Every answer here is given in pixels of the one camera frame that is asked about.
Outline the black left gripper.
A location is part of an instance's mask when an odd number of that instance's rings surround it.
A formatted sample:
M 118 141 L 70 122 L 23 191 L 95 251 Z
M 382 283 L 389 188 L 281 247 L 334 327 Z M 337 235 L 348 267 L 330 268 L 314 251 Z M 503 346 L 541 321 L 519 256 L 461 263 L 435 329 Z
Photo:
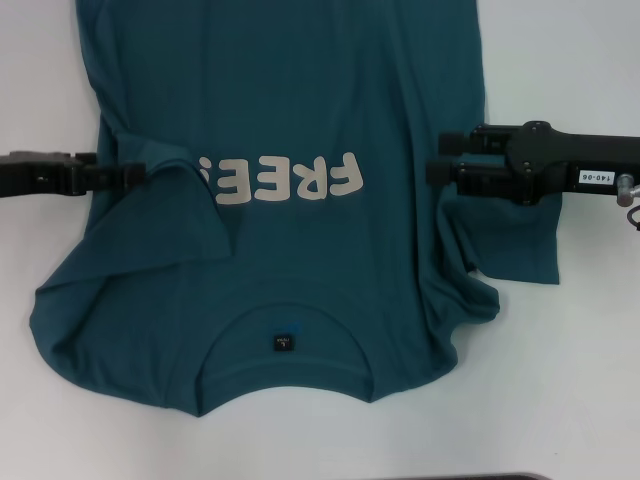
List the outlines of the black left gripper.
M 87 192 L 129 191 L 141 185 L 141 163 L 99 166 L 95 153 L 19 151 L 1 156 L 1 197 L 38 194 L 77 196 Z

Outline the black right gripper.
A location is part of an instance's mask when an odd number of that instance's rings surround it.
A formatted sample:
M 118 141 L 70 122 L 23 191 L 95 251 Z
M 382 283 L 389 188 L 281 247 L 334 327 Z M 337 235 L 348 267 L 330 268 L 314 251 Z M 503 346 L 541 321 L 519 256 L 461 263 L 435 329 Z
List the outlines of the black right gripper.
M 426 166 L 427 183 L 455 185 L 461 196 L 498 198 L 521 206 L 564 192 L 614 195 L 619 203 L 639 197 L 637 137 L 568 134 L 537 121 L 515 132 L 515 126 L 478 125 L 468 134 L 441 133 L 440 155 L 506 151 L 509 167 L 436 161 Z

